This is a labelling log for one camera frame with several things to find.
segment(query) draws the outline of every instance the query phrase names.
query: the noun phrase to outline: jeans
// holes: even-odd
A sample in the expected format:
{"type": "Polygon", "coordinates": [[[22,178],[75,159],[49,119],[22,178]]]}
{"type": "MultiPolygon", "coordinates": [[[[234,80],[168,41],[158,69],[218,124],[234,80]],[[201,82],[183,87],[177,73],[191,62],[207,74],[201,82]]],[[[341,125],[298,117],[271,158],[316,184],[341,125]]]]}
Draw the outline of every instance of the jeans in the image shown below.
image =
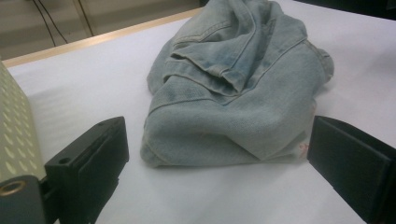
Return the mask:
{"type": "Polygon", "coordinates": [[[151,166],[289,162],[332,58],[263,0],[212,0],[161,50],[141,157],[151,166]]]}

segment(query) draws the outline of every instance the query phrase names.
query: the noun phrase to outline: light blue denim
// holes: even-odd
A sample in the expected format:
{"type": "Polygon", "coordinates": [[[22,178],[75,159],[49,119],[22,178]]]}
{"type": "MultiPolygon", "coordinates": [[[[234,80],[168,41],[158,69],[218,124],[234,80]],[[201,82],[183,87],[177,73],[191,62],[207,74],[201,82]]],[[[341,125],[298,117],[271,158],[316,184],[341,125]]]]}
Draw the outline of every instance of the light blue denim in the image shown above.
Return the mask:
{"type": "Polygon", "coordinates": [[[332,59],[263,0],[211,0],[148,75],[141,157],[151,166],[294,161],[332,59]]]}

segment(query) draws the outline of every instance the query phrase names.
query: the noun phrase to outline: white surface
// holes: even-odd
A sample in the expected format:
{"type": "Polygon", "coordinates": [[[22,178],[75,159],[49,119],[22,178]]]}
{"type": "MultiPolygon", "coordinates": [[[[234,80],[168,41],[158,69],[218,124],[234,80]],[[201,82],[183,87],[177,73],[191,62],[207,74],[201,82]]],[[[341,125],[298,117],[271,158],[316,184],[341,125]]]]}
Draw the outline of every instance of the white surface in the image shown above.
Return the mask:
{"type": "MultiPolygon", "coordinates": [[[[278,2],[334,59],[318,114],[396,147],[396,21],[278,2]]],[[[364,223],[308,162],[152,169],[141,161],[146,76],[183,22],[9,69],[30,98],[44,161],[96,122],[126,118],[131,160],[98,223],[364,223]]]]}

